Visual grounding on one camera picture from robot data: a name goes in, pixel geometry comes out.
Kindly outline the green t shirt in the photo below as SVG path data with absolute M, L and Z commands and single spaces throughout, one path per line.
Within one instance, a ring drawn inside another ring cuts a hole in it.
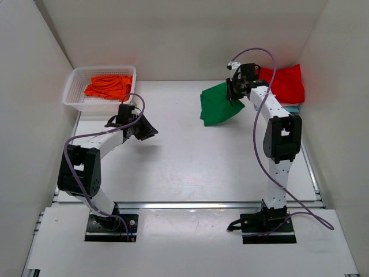
M 221 124 L 245 108 L 240 100 L 229 101 L 226 96 L 226 83 L 215 85 L 201 92 L 200 119 L 203 120 L 204 126 Z

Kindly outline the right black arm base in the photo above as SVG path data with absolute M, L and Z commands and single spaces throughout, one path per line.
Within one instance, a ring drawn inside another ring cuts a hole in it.
M 227 227 L 228 232 L 236 230 L 242 232 L 245 245 L 297 243 L 287 207 L 268 209 L 263 206 L 258 212 L 240 214 L 239 219 Z

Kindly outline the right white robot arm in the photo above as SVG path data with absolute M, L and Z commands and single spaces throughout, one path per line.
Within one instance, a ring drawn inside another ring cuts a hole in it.
M 229 62 L 227 69 L 227 100 L 235 103 L 247 98 L 267 123 L 262 140 L 269 161 L 266 196 L 259 212 L 244 217 L 244 226 L 272 231 L 287 217 L 286 188 L 289 171 L 301 148 L 302 119 L 289 113 L 272 94 L 269 83 L 260 79 L 260 66 Z

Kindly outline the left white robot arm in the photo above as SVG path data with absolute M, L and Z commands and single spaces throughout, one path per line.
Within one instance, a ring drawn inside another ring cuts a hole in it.
M 89 140 L 82 145 L 67 143 L 61 160 L 58 189 L 82 201 L 93 214 L 95 221 L 107 231 L 126 226 L 116 202 L 101 189 L 101 160 L 130 137 L 139 141 L 159 132 L 133 104 L 120 104 L 118 114 L 112 116 L 103 131 L 72 138 Z

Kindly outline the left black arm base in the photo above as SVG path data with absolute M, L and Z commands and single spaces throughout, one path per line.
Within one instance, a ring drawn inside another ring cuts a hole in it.
M 137 240 L 139 214 L 125 214 L 119 211 L 120 219 L 112 217 L 101 217 L 93 213 L 89 218 L 85 229 L 86 242 L 127 242 L 133 243 Z

